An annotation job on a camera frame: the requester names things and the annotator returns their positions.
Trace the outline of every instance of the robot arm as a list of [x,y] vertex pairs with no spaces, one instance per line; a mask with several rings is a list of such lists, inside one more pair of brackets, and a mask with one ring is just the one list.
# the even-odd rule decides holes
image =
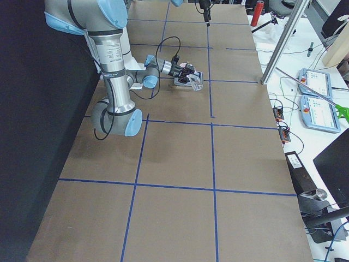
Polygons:
[[[171,2],[179,6],[183,0]],[[91,116],[99,132],[125,136],[139,132],[142,112],[130,99],[129,88],[133,83],[141,82],[154,88],[158,72],[179,77],[184,82],[191,82],[187,75],[195,74],[189,64],[182,68],[161,59],[156,63],[154,57],[146,60],[146,70],[126,70],[120,40],[127,25],[123,0],[45,0],[45,15],[53,29],[77,35],[87,32],[94,41],[107,90],[107,97],[97,102]]]

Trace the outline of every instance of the black tube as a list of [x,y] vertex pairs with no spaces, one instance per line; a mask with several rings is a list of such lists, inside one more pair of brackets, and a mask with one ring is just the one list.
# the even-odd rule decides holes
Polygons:
[[343,207],[342,209],[338,209],[327,214],[320,215],[318,217],[304,217],[303,221],[308,228],[311,228],[347,216],[349,216],[349,206]]

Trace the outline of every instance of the white desk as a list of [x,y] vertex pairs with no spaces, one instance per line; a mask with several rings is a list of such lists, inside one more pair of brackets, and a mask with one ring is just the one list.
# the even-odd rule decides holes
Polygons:
[[[270,20],[269,14],[261,17],[257,26],[265,23],[268,20]],[[284,25],[285,23],[286,21],[280,21],[281,25]],[[274,25],[268,25],[267,27],[253,34],[254,41],[257,46],[257,51],[262,50],[260,46],[263,47],[263,44],[261,45],[261,43],[276,45],[276,42],[273,41],[272,38],[270,37],[270,30],[274,30],[273,27]],[[302,52],[310,47],[311,42],[314,42],[314,47],[321,44],[321,41],[317,37],[308,19],[302,18],[299,21],[296,30],[297,30],[297,33],[291,37],[284,53]],[[320,56],[323,57],[323,55],[326,53],[326,52],[324,53],[323,52],[324,52],[324,48],[321,45],[314,48],[310,57],[306,56],[308,52],[283,54],[278,63],[278,67],[286,71],[290,75],[294,77],[298,77],[299,70],[302,68],[309,68],[317,55],[318,56],[317,56],[316,62]],[[263,71],[266,68],[266,64],[269,62],[271,55],[272,55],[271,52],[261,52],[261,51],[258,52],[258,57],[260,59],[260,63]],[[321,69],[325,67],[326,66],[322,63],[320,59],[315,69]],[[325,69],[323,71],[330,73],[332,87],[347,89],[347,86],[345,85],[344,80],[340,76],[336,67]],[[267,84],[268,92],[270,92],[269,96],[270,98],[277,98],[283,103],[284,106],[292,107],[292,103],[286,100],[282,96],[282,90],[280,88],[280,78],[282,76],[284,75],[282,75],[278,71],[275,71],[273,73],[269,83]],[[295,100],[297,104],[299,103],[301,94],[299,91],[297,92],[297,84],[293,80],[283,79],[282,89],[283,89],[284,95],[287,98],[289,98],[290,100]],[[333,100],[342,106],[349,107],[349,92],[333,90]],[[297,134],[304,143],[304,150],[299,155],[299,157],[303,162],[305,168],[309,172],[310,176],[312,177],[313,181],[317,185],[317,187],[323,188],[328,192],[328,189],[323,183],[320,175],[318,174],[312,160],[333,140],[335,140],[344,130],[349,128],[349,124],[346,122],[344,118],[340,119],[339,122],[341,127],[341,133],[338,133],[338,134],[317,131],[317,130],[313,130],[305,127],[299,110],[295,110],[293,113],[290,113],[290,111],[291,111],[290,109],[284,110],[285,122],[289,125],[291,124],[291,131]],[[302,149],[302,143],[295,136],[291,135],[291,142],[285,145],[284,151],[300,152],[301,149]],[[330,204],[335,203],[331,195],[329,195],[327,200],[330,202]],[[323,260],[325,258],[326,251],[327,251],[324,247],[329,246],[329,242],[316,244],[314,243],[311,236],[309,235],[308,235],[308,240],[309,240],[309,245],[311,248],[313,258]],[[330,252],[330,255],[328,257],[329,261],[334,261],[335,257],[349,259],[349,239],[348,238],[347,238],[347,241],[335,242],[333,244],[333,248],[335,249],[335,251]]]

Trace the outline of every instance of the green object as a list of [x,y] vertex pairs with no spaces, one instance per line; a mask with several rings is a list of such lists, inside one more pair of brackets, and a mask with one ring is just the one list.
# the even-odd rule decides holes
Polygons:
[[335,108],[338,110],[338,118],[341,118],[343,116],[349,123],[349,108],[344,108],[340,105],[336,105]]

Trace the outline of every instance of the white label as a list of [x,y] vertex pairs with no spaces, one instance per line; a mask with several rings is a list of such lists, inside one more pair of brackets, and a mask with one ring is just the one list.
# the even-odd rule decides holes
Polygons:
[[301,168],[302,164],[299,162],[297,156],[295,154],[289,154],[288,156],[289,161],[291,162],[291,165],[294,169]]
[[109,64],[122,60],[120,44],[114,45],[96,45],[99,61],[101,64]]

